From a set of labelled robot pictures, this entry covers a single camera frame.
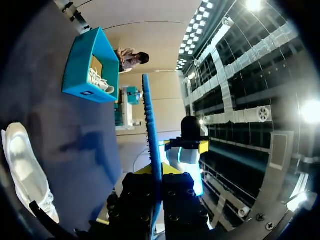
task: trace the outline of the teal object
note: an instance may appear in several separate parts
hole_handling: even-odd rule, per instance
[[[114,87],[112,94],[88,83],[92,56],[102,64],[101,78]],[[119,60],[101,27],[75,38],[65,67],[62,92],[97,103],[118,100]]]
[[[136,86],[129,86],[127,88],[127,93],[131,93],[128,95],[128,103],[131,105],[139,105],[139,100],[137,100],[137,92],[138,88]]]

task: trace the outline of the white shoe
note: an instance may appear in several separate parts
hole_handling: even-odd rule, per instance
[[[112,94],[115,91],[115,88],[110,86],[107,83],[107,80],[102,79],[101,76],[99,76],[97,69],[94,70],[93,68],[90,68],[88,82],[100,88],[102,91],[105,91],[107,94]]]
[[[54,196],[50,191],[47,176],[32,150],[28,133],[21,123],[12,123],[1,131],[6,161],[15,185],[15,192],[30,213],[29,204],[38,206],[57,224],[60,222]]]

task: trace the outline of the yellow bracket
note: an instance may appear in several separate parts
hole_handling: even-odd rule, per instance
[[[166,163],[162,163],[162,173],[164,175],[168,175],[168,174],[183,174],[183,172],[175,169],[172,166],[169,166]],[[140,169],[139,171],[136,171],[134,174],[152,174],[152,167],[151,164],[149,164],[148,166],[145,166],[144,168]]]
[[[201,141],[199,144],[199,154],[203,154],[209,151],[209,141]]]

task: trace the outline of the light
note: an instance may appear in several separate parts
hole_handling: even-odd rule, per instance
[[[301,109],[301,115],[309,124],[320,123],[320,101],[308,101]]]
[[[214,7],[214,5],[211,3],[211,2],[209,2],[207,5],[206,5],[206,8],[207,9],[212,9]]]
[[[195,76],[196,76],[196,74],[193,72],[188,76],[188,79],[192,80],[192,79],[194,79]]]
[[[175,72],[175,71],[172,71],[172,70],[157,70],[155,72],[156,73],[169,73],[169,72]]]
[[[201,21],[201,19],[202,19],[202,15],[200,15],[200,14],[199,14],[199,15],[197,15],[195,19],[196,19],[196,20],[198,20],[198,21]]]
[[[210,13],[208,13],[207,11],[205,11],[205,12],[203,13],[203,17],[204,17],[204,18],[208,18],[209,15],[210,15]]]
[[[181,156],[182,147],[180,147],[178,152],[178,163],[179,165],[184,169],[184,172],[189,173],[192,177],[194,184],[193,184],[193,190],[197,196],[201,196],[204,194],[204,186],[202,182],[202,176],[200,174],[200,166],[199,163],[196,164],[188,164],[184,162],[180,162],[180,156]]]
[[[246,0],[246,8],[251,12],[259,12],[262,9],[261,0]]]
[[[291,200],[290,202],[287,203],[287,208],[294,212],[295,210],[297,210],[297,208],[299,207],[299,205],[303,202],[305,202],[307,200],[307,195],[305,192],[301,192],[298,193],[298,196],[296,198],[294,198],[293,200]]]
[[[193,25],[193,29],[197,30],[198,28],[199,28],[199,24],[198,24],[198,23],[195,23],[195,24]]]

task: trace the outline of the ceiling light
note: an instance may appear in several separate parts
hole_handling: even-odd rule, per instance
[[[174,72],[172,70],[157,70],[155,71],[156,73],[169,73],[169,72]]]
[[[246,0],[246,8],[251,12],[259,12],[262,9],[261,0]]]
[[[198,20],[198,21],[201,21],[201,19],[202,19],[202,15],[200,15],[200,14],[199,14],[199,15],[197,15],[195,19],[196,19],[196,20]]]
[[[211,2],[209,2],[207,5],[206,5],[206,8],[207,9],[212,9],[214,7],[214,5],[211,3]]]
[[[320,101],[308,101],[301,109],[301,115],[309,124],[317,124],[320,122]]]
[[[210,15],[210,13],[208,13],[207,11],[205,11],[205,12],[203,13],[203,17],[204,17],[204,18],[208,18],[209,15]]]

